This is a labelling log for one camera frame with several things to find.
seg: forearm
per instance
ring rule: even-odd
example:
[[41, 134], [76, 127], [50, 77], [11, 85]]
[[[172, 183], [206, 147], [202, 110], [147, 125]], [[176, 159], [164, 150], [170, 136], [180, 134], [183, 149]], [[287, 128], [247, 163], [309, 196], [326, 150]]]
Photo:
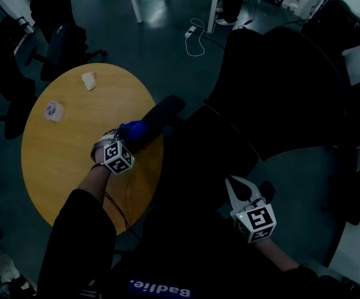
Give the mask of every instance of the forearm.
[[262, 255], [273, 262], [283, 272], [299, 267], [299, 264], [284, 253], [271, 238], [256, 241], [253, 245]]
[[80, 183], [78, 189], [89, 192], [102, 204], [110, 174], [110, 170], [104, 166], [93, 168]]

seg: power strip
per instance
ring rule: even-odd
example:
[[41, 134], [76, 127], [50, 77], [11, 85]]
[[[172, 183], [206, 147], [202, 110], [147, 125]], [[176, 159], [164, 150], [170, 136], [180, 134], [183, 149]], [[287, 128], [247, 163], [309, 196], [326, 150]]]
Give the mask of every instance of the power strip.
[[194, 26], [191, 26], [191, 28], [184, 35], [186, 37], [186, 39], [188, 39], [191, 36], [191, 34], [195, 31], [195, 29], [197, 29], [197, 28]]

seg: tabletop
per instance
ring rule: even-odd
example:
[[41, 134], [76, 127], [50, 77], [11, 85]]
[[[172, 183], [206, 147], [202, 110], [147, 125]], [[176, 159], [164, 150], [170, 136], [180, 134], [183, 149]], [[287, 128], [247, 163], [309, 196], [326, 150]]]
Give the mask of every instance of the tabletop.
[[[96, 87], [87, 91], [82, 74], [96, 73]], [[55, 100], [64, 107], [59, 122], [47, 120], [47, 104]], [[154, 107], [145, 86], [131, 73], [110, 64], [85, 64], [54, 80], [39, 97], [22, 138], [22, 173], [29, 196], [41, 216], [53, 225], [69, 194], [82, 182], [94, 162], [93, 144], [121, 123], [140, 120]], [[134, 154], [133, 169], [111, 175], [107, 193], [134, 224], [148, 207], [158, 185], [163, 160], [163, 136]], [[104, 210], [117, 234], [125, 222], [113, 204]]]

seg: floor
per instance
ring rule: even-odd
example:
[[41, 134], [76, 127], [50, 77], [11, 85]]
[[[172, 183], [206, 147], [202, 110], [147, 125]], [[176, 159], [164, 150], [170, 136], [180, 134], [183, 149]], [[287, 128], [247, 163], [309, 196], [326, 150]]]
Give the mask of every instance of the floor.
[[[138, 77], [156, 102], [170, 94], [183, 98], [187, 106], [181, 117], [187, 118], [211, 93], [222, 62], [223, 49], [209, 40], [202, 40], [206, 50], [202, 57], [189, 57], [184, 47], [184, 34], [191, 26], [189, 20], [196, 17], [207, 23], [211, 0], [139, 2], [143, 24], [137, 23], [130, 0], [72, 0], [72, 6], [77, 24], [87, 30], [90, 50], [106, 49], [106, 62]], [[239, 24], [252, 17], [253, 9], [253, 4], [244, 6]], [[262, 2], [249, 28], [265, 33], [292, 20], [295, 17], [286, 10]], [[231, 28], [216, 27], [209, 38], [224, 46], [230, 31]], [[39, 80], [41, 64], [33, 61], [24, 67], [34, 45], [39, 46], [41, 54], [46, 53], [47, 45], [37, 32], [25, 41], [17, 60], [23, 74], [36, 81], [40, 95], [48, 86]], [[189, 50], [200, 52], [197, 34], [189, 39]], [[269, 60], [265, 65], [270, 71]], [[0, 110], [2, 113], [7, 110], [7, 102], [1, 97]], [[6, 141], [3, 134], [0, 123], [0, 226], [4, 234], [0, 244], [21, 273], [35, 283], [51, 227], [27, 195], [21, 171], [22, 138]], [[333, 243], [337, 223], [320, 212], [328, 191], [326, 178], [333, 168], [331, 156], [323, 148], [309, 148], [259, 162], [249, 176], [258, 185], [269, 180], [275, 186], [273, 207], [278, 225], [273, 238], [300, 263], [320, 267]], [[140, 223], [135, 230], [140, 233]], [[125, 232], [118, 237], [116, 247], [124, 250], [135, 245], [135, 238]]]

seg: white cable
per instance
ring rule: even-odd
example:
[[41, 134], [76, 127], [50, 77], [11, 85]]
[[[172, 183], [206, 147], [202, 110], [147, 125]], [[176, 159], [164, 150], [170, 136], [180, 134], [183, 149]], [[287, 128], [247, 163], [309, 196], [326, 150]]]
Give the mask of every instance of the white cable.
[[[217, 7], [220, 7], [220, 5], [222, 4], [222, 1], [223, 1], [223, 0], [220, 0], [220, 3], [217, 5]], [[191, 22], [192, 25], [194, 25], [194, 26], [196, 26], [196, 27], [200, 27], [200, 28], [202, 29], [202, 32], [201, 32], [201, 34], [199, 35], [199, 38], [198, 38], [199, 45], [202, 47], [202, 53], [201, 53], [201, 54], [194, 55], [194, 54], [190, 54], [190, 53], [188, 52], [188, 48], [187, 48], [187, 39], [188, 39], [188, 37], [186, 38], [186, 52], [187, 52], [187, 54], [188, 54], [190, 57], [200, 57], [200, 56], [202, 56], [202, 55], [205, 54], [205, 48], [204, 48], [204, 46], [203, 46], [202, 43], [201, 43], [201, 37], [202, 37], [202, 35], [204, 34], [204, 32], [205, 32], [206, 34], [212, 34], [213, 32], [215, 32], [215, 28], [216, 28], [216, 24], [217, 24], [217, 22], [216, 22], [217, 16], [218, 16], [218, 14], [216, 14], [215, 23], [214, 23], [214, 25], [213, 25], [212, 32], [207, 32], [207, 31], [205, 30], [205, 24], [204, 24], [201, 20], [199, 20], [199, 19], [197, 19], [197, 18], [195, 18], [195, 17], [193, 17], [193, 18], [190, 20], [190, 22]], [[196, 23], [193, 23], [193, 21], [199, 21], [202, 25], [200, 26], [200, 25], [198, 25], [198, 24], [196, 24]]]

